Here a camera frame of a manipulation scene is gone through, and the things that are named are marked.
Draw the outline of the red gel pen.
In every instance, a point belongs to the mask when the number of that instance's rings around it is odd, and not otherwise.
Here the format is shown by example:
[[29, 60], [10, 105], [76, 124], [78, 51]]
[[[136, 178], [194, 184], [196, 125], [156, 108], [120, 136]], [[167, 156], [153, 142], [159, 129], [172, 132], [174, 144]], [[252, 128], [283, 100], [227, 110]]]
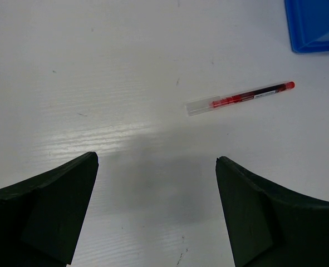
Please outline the red gel pen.
[[231, 96], [215, 96], [205, 98], [198, 101], [192, 101], [185, 104], [188, 116], [194, 116], [201, 113], [214, 111], [226, 106], [275, 95], [284, 91], [289, 91], [295, 88], [295, 83], [289, 81], [278, 85], [273, 85], [249, 92], [239, 93]]

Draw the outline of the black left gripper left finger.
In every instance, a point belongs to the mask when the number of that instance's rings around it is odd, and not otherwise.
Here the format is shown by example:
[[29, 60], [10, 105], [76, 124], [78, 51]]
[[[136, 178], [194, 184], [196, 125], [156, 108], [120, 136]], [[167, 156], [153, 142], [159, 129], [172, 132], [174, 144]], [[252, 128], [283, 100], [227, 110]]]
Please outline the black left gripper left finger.
[[0, 266], [68, 266], [99, 168], [87, 152], [0, 189]]

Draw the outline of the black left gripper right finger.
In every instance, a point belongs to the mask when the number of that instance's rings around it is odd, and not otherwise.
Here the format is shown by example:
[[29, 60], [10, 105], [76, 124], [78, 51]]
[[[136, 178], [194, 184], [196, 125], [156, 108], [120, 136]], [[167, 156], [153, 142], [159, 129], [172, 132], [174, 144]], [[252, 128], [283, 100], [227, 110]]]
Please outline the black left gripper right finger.
[[287, 189], [227, 157], [215, 173], [236, 266], [329, 266], [329, 201]]

